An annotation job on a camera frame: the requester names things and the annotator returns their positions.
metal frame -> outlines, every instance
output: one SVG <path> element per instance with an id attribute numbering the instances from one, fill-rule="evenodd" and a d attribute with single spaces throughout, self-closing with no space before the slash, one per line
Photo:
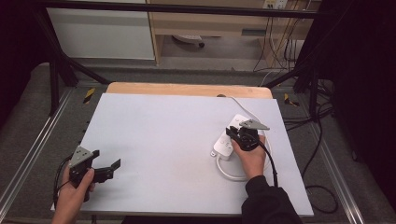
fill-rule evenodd
<path id="1" fill-rule="evenodd" d="M 303 107 L 303 110 L 307 116 L 310 116 L 308 102 L 305 100 L 305 97 L 301 95 L 297 95 L 300 104 Z M 318 140 L 319 137 L 319 127 L 317 123 L 311 122 L 311 129 L 315 138 Z M 338 197 L 344 206 L 344 210 L 346 211 L 346 216 L 349 219 L 350 223 L 353 224 L 363 224 L 364 219 L 361 215 L 361 210 L 353 198 L 352 193 L 349 190 L 347 182 L 344 179 L 343 174 L 341 173 L 338 165 L 332 156 L 332 153 L 329 149 L 329 146 L 326 143 L 326 140 L 323 138 L 320 144 L 320 155 L 326 165 L 326 168 L 329 172 L 330 178 L 332 179 L 332 183 L 334 184 L 335 190 L 337 190 Z"/>
<path id="2" fill-rule="evenodd" d="M 6 190 L 3 192 L 0 198 L 0 223 L 2 223 L 3 219 L 6 217 L 9 208 L 17 197 L 17 194 L 19 193 L 30 171 L 32 170 L 41 150 L 47 143 L 47 140 L 49 139 L 52 130 L 55 128 L 55 125 L 64 112 L 64 109 L 73 91 L 74 88 L 69 88 L 64 92 L 58 110 L 55 111 L 52 117 L 48 118 L 40 134 L 21 163 L 17 173 L 12 177 L 12 180 L 9 182 Z"/>
<path id="3" fill-rule="evenodd" d="M 35 5 L 41 7 L 89 9 L 89 10 L 111 10 L 111 11 L 144 11 L 144 12 L 172 12 L 214 15 L 235 15 L 255 17 L 279 17 L 299 19 L 326 19 L 334 16 L 332 13 L 316 11 L 296 10 L 273 10 L 266 8 L 240 8 L 240 7 L 202 7 L 182 6 L 166 4 L 137 4 L 137 3 L 109 3 L 109 2 L 87 2 L 87 1 L 56 1 L 36 0 Z"/>

person's arm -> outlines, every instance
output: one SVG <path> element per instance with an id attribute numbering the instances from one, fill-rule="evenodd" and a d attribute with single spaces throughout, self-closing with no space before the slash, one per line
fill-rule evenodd
<path id="1" fill-rule="evenodd" d="M 91 168 L 81 180 L 77 188 L 69 182 L 69 167 L 64 169 L 62 177 L 62 188 L 59 192 L 59 200 L 57 202 L 55 215 L 52 219 L 52 224 L 72 224 L 76 223 L 77 215 L 82 203 L 84 202 L 85 191 L 90 188 L 93 191 L 91 184 L 94 176 L 94 170 Z"/>
<path id="2" fill-rule="evenodd" d="M 303 223 L 295 212 L 288 194 L 282 188 L 270 187 L 263 175 L 265 151 L 256 147 L 244 151 L 232 140 L 247 175 L 247 199 L 242 204 L 242 221 L 247 224 Z"/>

aluminum rail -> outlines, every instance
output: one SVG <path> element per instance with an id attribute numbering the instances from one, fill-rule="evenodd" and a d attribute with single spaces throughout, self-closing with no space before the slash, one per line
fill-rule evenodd
<path id="1" fill-rule="evenodd" d="M 279 17 L 299 19 L 326 19 L 335 16 L 329 12 L 316 12 L 308 10 L 283 10 L 266 8 L 241 8 L 241 7 L 203 7 L 166 4 L 137 4 L 137 3 L 113 3 L 113 2 L 87 2 L 87 1 L 64 1 L 64 0 L 35 0 L 31 2 L 35 6 L 89 9 L 109 11 L 143 11 L 143 12 L 170 12 L 192 14 L 235 15 L 254 17 Z"/>

white cable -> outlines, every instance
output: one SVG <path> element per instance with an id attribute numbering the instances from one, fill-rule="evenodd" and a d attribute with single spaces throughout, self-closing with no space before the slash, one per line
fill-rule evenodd
<path id="1" fill-rule="evenodd" d="M 246 109 L 235 97 L 230 96 L 230 98 L 232 98 L 234 101 L 236 101 L 236 103 L 237 103 L 239 106 L 241 106 L 242 109 L 244 109 L 246 112 L 248 112 L 248 113 L 249 113 L 252 117 L 254 117 L 259 123 L 262 123 L 262 122 L 260 121 L 260 119 L 259 119 L 255 114 L 253 114 L 251 111 L 249 111 L 248 109 Z M 273 153 L 272 153 L 272 146 L 271 146 L 271 143 L 270 143 L 270 141 L 268 141 L 268 138 L 266 138 L 265 140 L 266 140 L 266 142 L 268 143 L 268 148 L 267 148 L 267 149 L 268 149 L 268 152 L 269 152 L 269 154 L 272 156 Z M 218 154 L 218 156 L 216 157 L 216 165 L 218 166 L 219 170 L 220 170 L 221 173 L 224 175 L 224 177 L 226 177 L 227 179 L 232 180 L 232 181 L 246 181 L 246 180 L 248 180 L 245 176 L 233 176 L 233 175 L 227 174 L 227 173 L 221 168 L 220 162 L 219 162 L 219 161 L 220 161 L 220 154 Z M 270 162 L 267 162 L 267 163 L 264 164 L 264 171 L 268 168 L 268 166 L 269 166 L 268 163 L 270 163 Z"/>
<path id="2" fill-rule="evenodd" d="M 247 181 L 248 180 L 248 178 L 245 176 L 233 176 L 233 175 L 229 175 L 229 174 L 225 173 L 220 166 L 220 154 L 218 154 L 218 156 L 216 157 L 216 164 L 218 165 L 218 168 L 221 171 L 221 173 L 227 179 L 232 180 L 232 181 Z"/>
<path id="3" fill-rule="evenodd" d="M 253 114 L 251 111 L 249 111 L 248 109 L 246 109 L 235 97 L 230 96 L 230 98 L 232 98 L 234 101 L 236 101 L 236 103 L 237 103 L 239 106 L 241 106 L 242 109 L 244 109 L 244 110 L 245 110 L 246 112 L 248 112 L 252 117 L 254 117 L 259 123 L 262 124 L 262 122 L 260 121 L 260 119 L 259 119 L 255 114 Z M 268 149 L 268 152 L 269 152 L 270 155 L 272 156 L 272 150 L 271 150 L 270 141 L 268 141 L 268 138 L 266 138 L 266 141 L 268 142 L 268 146 L 269 146 L 269 148 L 267 148 L 267 149 Z"/>
<path id="4" fill-rule="evenodd" d="M 236 101 L 236 103 L 239 104 L 239 106 L 241 106 L 242 109 L 244 109 L 244 110 L 245 110 L 246 112 L 248 112 L 251 116 L 253 116 L 258 122 L 262 123 L 262 122 L 260 121 L 260 119 L 259 119 L 255 114 L 253 114 L 253 113 L 250 112 L 248 109 L 246 109 L 241 103 L 239 103 L 239 101 L 238 101 L 237 99 L 235 99 L 235 97 L 230 96 L 230 98 L 232 98 L 234 101 Z"/>
<path id="5" fill-rule="evenodd" d="M 308 10 L 309 6 L 311 5 L 312 0 L 309 0 L 308 4 L 306 5 L 304 10 Z"/>
<path id="6" fill-rule="evenodd" d="M 262 79 L 262 84 L 264 83 L 264 80 L 268 77 L 268 75 L 270 75 L 273 72 L 274 71 L 271 71 L 271 72 L 267 73 L 267 75 L 265 75 L 265 77 Z"/>

wooden board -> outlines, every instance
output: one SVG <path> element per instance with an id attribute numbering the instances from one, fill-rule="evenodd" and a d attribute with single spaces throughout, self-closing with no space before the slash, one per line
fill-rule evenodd
<path id="1" fill-rule="evenodd" d="M 187 85 L 114 82 L 107 88 L 107 93 L 129 94 L 163 94 L 163 95 L 195 95 L 195 96 L 226 96 L 272 99 L 267 88 L 245 86 Z"/>

